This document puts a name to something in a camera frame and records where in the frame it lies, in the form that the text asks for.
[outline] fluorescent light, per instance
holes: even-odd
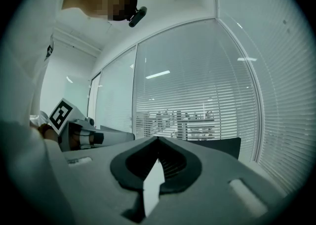
[[[150,75],[150,76],[146,77],[146,79],[150,79],[150,78],[153,78],[153,77],[158,77],[158,76],[165,75],[165,74],[168,74],[168,73],[170,73],[170,71],[165,71],[165,72],[162,72],[162,73],[157,73],[157,74]]]
[[[254,62],[257,61],[256,58],[251,58],[251,57],[245,57],[245,58],[239,57],[237,60],[238,60],[238,61],[246,61],[246,60],[248,60],[248,61],[254,61]]]
[[[66,79],[70,82],[70,83],[73,83],[70,78],[68,78],[68,76],[66,77]]]

